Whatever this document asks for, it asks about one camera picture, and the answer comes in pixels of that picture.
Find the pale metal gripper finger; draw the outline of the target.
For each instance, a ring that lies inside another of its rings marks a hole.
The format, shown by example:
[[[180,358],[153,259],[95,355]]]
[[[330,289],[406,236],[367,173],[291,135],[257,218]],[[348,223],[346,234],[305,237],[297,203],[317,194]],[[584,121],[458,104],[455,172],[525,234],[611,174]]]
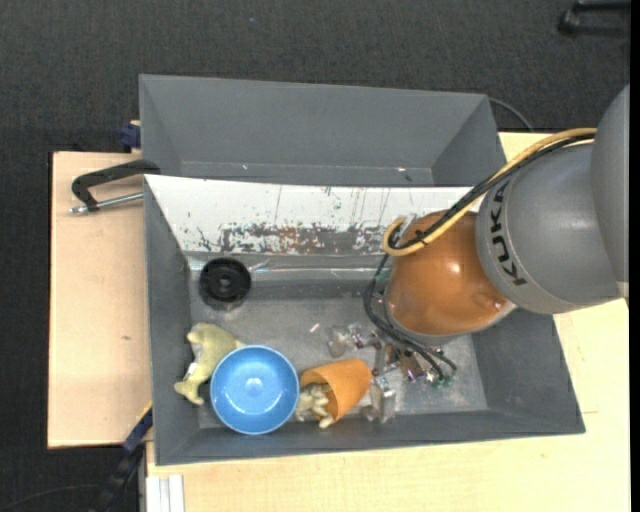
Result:
[[[386,377],[376,376],[369,386],[370,404],[362,409],[362,416],[369,422],[385,424],[396,414],[396,390]]]
[[[360,323],[352,323],[332,326],[329,329],[327,347],[332,358],[341,358],[348,352],[368,348],[380,350],[382,342],[376,330],[365,329]]]

